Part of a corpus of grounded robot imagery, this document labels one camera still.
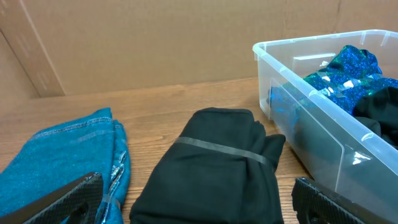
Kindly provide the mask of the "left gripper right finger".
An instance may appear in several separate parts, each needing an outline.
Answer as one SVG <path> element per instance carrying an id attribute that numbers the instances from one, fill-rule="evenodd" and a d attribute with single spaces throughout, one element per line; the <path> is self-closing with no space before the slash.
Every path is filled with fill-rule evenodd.
<path id="1" fill-rule="evenodd" d="M 292 205 L 300 224 L 393 224 L 306 177 L 295 180 Z"/>

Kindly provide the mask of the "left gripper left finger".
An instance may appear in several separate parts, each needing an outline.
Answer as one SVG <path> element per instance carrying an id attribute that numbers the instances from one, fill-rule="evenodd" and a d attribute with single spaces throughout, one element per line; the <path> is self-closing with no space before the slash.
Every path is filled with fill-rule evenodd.
<path id="1" fill-rule="evenodd" d="M 94 223 L 103 199 L 103 176 L 90 172 L 1 217 L 1 223 Z"/>

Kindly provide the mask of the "blue sparkly garment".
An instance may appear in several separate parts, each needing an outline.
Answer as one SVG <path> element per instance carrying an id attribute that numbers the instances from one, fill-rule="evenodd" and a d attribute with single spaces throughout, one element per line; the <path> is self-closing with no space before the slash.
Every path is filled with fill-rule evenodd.
<path id="1" fill-rule="evenodd" d="M 299 80 L 352 117 L 361 98 L 389 86 L 397 88 L 397 80 L 383 75 L 374 54 L 352 45 L 344 46 L 325 68 Z"/>

